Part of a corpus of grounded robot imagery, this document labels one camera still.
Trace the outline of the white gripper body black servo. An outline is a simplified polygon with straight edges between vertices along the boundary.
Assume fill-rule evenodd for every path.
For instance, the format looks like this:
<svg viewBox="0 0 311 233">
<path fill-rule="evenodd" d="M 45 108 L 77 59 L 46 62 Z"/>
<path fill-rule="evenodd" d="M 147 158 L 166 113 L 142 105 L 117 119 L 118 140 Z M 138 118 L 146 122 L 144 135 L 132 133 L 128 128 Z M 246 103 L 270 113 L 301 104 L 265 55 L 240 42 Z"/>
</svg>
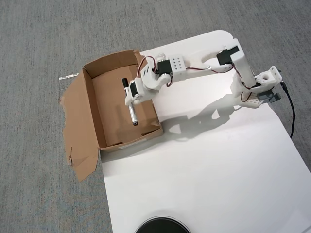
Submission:
<svg viewBox="0 0 311 233">
<path fill-rule="evenodd" d="M 142 97 L 142 102 L 144 102 L 155 97 L 156 90 L 147 88 L 142 78 L 134 78 L 129 84 L 128 93 L 131 93 L 132 97 Z"/>
</svg>

